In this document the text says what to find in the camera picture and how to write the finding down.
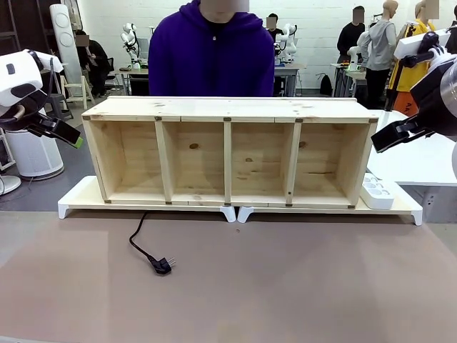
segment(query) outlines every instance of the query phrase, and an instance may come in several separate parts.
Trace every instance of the white cylinder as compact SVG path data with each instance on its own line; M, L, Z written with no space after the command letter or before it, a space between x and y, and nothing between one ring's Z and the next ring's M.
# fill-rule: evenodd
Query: white cylinder
M43 179L63 170L64 163L55 139L37 137L25 130L5 133L21 176Z

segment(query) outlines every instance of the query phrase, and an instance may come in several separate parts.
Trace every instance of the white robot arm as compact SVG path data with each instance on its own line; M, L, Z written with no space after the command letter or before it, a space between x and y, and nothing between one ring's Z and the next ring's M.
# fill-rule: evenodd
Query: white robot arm
M449 54L443 46L447 38L432 31L400 41L402 46L397 47L400 51L396 51L396 56L403 55L401 63L405 67L412 68L424 61L430 61L431 66L411 89L419 113L390 123L371 137L378 153L435 133L457 136L457 55ZM457 146L453 168L457 175Z
M139 63L139 43L136 38L135 24L127 23L123 26L124 32L121 34L121 39L124 43L124 48L127 54L130 55L131 66L133 69L140 69Z
M279 49L281 54L279 59L285 63L293 61L293 55L296 54L297 48L295 45L295 33L297 32L297 25L286 24L283 28L283 34L278 35L276 38L280 41Z
M51 71L51 81L55 72L64 70L57 57L32 50L0 56L0 127L9 131L25 129L79 147L80 132L43 110L48 98L41 90L43 69Z

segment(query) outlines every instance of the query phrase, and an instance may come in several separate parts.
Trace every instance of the power strip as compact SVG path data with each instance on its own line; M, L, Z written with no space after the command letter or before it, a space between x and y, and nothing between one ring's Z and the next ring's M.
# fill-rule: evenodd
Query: power strip
M370 173L363 178L361 197L370 209L391 209L394 200L386 185Z

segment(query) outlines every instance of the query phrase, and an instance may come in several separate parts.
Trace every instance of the purple hoodie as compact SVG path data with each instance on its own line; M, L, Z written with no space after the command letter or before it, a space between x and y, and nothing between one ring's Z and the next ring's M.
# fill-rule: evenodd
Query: purple hoodie
M255 14L236 13L214 36L200 0L157 26L149 49L152 96L273 96L273 39Z

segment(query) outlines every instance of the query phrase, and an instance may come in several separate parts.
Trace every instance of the gray hoodie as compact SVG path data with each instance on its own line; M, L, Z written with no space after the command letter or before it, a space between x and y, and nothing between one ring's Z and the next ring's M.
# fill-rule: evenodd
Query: gray hoodie
M373 50L370 57L368 57L368 45L370 42ZM376 25L368 30L368 34L362 41L362 66L371 70L390 69L396 43L395 25L385 19L378 21Z

